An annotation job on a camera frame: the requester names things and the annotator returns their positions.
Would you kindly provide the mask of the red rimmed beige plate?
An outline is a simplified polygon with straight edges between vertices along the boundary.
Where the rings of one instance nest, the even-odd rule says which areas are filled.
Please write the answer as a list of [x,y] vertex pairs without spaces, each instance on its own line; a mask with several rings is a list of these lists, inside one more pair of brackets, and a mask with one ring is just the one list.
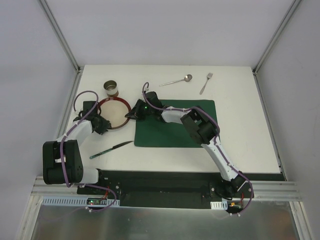
[[130,104],[121,97],[107,97],[98,103],[100,115],[109,121],[108,130],[124,127],[129,119],[125,117],[132,109]]

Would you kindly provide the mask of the dark green placemat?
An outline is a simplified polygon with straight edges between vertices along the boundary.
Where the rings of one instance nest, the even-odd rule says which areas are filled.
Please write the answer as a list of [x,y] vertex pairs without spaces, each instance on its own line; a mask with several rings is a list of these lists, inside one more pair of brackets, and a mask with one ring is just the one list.
[[[162,104],[177,108],[201,107],[208,115],[217,121],[214,100],[174,100],[162,99]],[[153,115],[148,115],[135,124],[134,145],[143,148],[200,148],[190,137],[182,124],[165,123]]]

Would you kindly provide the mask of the black knife green handle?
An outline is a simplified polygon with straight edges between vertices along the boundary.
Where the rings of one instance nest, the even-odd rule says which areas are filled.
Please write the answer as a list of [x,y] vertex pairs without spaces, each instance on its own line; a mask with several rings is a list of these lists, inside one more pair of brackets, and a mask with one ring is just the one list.
[[104,150],[104,151],[101,151],[101,152],[99,152],[99,153],[96,153],[96,154],[90,156],[89,159],[90,159],[90,160],[95,159],[95,158],[97,158],[97,157],[99,157],[99,156],[101,156],[101,155],[107,154],[107,153],[109,153],[109,152],[111,152],[111,151],[113,151],[113,150],[116,150],[116,149],[118,149],[118,148],[121,148],[121,147],[123,147],[123,146],[125,146],[125,145],[127,145],[127,144],[132,143],[132,142],[133,142],[133,140],[119,143],[119,144],[117,144],[117,145],[115,145],[115,146],[113,146],[113,147],[111,147],[111,148],[109,148],[109,149],[106,149],[106,150]]

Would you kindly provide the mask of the steel cup brown base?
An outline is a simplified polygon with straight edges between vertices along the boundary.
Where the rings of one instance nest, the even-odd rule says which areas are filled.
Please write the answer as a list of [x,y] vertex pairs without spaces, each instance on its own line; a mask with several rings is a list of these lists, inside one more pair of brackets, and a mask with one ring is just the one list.
[[103,84],[108,97],[117,97],[119,95],[118,85],[114,80],[108,80]]

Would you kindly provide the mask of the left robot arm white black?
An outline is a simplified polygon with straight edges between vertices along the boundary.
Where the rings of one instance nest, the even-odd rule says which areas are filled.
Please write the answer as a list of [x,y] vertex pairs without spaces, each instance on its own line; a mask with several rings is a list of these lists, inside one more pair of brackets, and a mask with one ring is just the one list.
[[92,133],[103,135],[111,123],[101,116],[96,101],[84,101],[83,109],[73,120],[72,126],[54,141],[42,146],[43,180],[47,185],[88,184],[94,194],[105,191],[106,183],[99,178],[96,168],[83,166],[80,153],[81,144]]

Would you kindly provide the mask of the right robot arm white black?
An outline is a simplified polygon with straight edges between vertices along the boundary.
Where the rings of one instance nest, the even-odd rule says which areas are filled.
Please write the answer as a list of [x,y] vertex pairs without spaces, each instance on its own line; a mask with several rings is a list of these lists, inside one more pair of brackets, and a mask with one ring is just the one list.
[[246,178],[223,149],[217,122],[199,106],[176,108],[162,104],[154,91],[143,91],[142,94],[143,99],[138,99],[125,117],[131,120],[144,120],[146,116],[154,116],[163,123],[183,125],[193,141],[207,151],[218,167],[222,178],[220,186],[222,193],[227,198],[241,194]]

